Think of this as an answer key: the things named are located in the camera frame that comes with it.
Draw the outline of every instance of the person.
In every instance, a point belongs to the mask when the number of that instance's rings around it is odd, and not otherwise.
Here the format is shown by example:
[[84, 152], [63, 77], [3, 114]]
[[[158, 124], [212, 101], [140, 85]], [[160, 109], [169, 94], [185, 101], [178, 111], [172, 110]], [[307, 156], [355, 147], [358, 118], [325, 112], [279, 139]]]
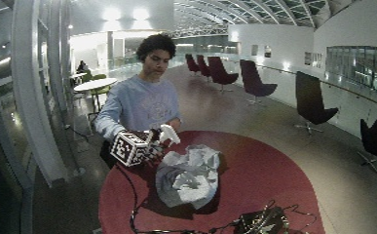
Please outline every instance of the person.
[[77, 70], [76, 70], [77, 74], [84, 73], [85, 68], [87, 68], [85, 62], [81, 60], [81, 64], [80, 64], [80, 66], [77, 67]]
[[96, 131], [105, 138], [100, 156], [112, 168], [117, 159], [109, 154], [109, 144], [121, 131], [158, 130], [168, 124], [177, 132], [181, 125], [178, 94], [173, 83], [162, 79], [169, 61], [176, 56], [176, 44], [165, 34], [145, 38], [136, 56], [141, 71], [115, 85], [95, 120]]

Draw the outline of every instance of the gray floor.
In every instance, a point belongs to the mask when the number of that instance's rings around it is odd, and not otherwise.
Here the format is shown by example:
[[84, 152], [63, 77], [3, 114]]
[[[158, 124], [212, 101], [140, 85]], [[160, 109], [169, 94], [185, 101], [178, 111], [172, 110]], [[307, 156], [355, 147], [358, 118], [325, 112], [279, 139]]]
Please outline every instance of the gray floor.
[[[125, 79], [133, 73], [119, 72], [111, 77]], [[228, 132], [270, 144], [291, 157], [310, 178], [326, 233], [377, 234], [377, 174], [360, 166], [359, 138], [330, 124], [317, 127], [325, 133], [310, 136], [295, 127], [303, 120], [293, 107], [269, 97], [262, 98], [266, 107], [247, 105], [251, 96], [242, 87], [228, 86], [234, 91], [221, 94], [217, 91], [221, 87], [189, 73], [185, 65], [170, 68], [165, 76], [180, 92], [182, 131]], [[67, 130], [71, 180], [48, 188], [41, 174], [36, 174], [34, 233], [38, 234], [100, 233], [99, 192], [109, 170], [99, 157], [103, 139], [85, 118], [89, 98], [75, 105], [69, 112], [72, 127]], [[73, 130], [88, 135], [88, 141]]]

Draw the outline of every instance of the dark hair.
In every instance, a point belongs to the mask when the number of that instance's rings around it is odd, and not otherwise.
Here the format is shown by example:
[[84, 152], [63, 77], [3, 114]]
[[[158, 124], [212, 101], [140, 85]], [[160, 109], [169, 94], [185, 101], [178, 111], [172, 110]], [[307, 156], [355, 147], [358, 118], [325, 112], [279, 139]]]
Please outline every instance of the dark hair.
[[164, 50], [170, 53], [170, 59], [176, 56], [177, 47], [169, 35], [156, 34], [146, 37], [136, 51], [137, 59], [145, 61], [146, 56], [154, 50]]

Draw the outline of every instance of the white table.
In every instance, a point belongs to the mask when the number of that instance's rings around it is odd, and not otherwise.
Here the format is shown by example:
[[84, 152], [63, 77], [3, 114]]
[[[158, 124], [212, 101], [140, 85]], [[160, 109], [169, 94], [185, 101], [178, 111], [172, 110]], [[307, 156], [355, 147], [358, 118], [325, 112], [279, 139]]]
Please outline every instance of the white table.
[[[115, 84], [117, 81], [119, 81], [117, 78], [105, 78], [105, 79], [100, 79], [100, 80], [92, 80], [92, 81], [84, 82], [81, 85], [77, 85], [75, 87], [75, 91], [76, 92], [91, 91], [91, 90], [103, 88], [105, 86], [109, 86], [109, 85]], [[101, 109], [97, 92], [96, 92], [96, 99], [97, 99], [97, 112], [96, 112], [96, 106], [95, 106], [95, 101], [93, 101], [93, 111], [95, 112], [89, 113], [88, 115], [97, 114], [100, 109]]]
[[75, 79], [76, 84], [77, 84], [77, 83], [81, 83], [81, 77], [83, 77], [85, 74], [87, 74], [87, 73], [84, 72], [84, 73], [79, 73], [79, 74], [75, 74], [75, 75], [71, 76], [71, 78]]

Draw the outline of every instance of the ceiling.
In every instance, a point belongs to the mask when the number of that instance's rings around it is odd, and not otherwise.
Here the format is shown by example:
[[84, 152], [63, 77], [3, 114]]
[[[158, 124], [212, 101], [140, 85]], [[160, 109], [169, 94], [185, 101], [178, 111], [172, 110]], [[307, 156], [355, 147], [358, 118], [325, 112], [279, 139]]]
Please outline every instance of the ceiling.
[[150, 9], [174, 38], [228, 34], [230, 24], [265, 23], [307, 26], [314, 29], [352, 3], [360, 0], [71, 0], [73, 3], [75, 33], [104, 31], [107, 8], [129, 12], [131, 8]]
[[174, 0], [174, 37], [225, 34], [229, 24], [269, 23], [314, 29], [358, 0]]

